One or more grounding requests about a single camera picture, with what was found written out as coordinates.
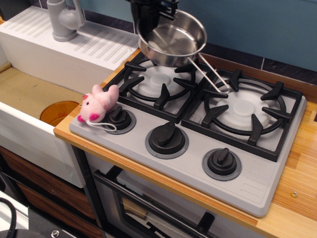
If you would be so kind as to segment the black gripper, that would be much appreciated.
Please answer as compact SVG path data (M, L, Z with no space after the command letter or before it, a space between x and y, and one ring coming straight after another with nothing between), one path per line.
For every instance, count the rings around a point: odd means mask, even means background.
M146 37L159 23L160 15L174 18L178 0L131 0L131 12L139 33Z

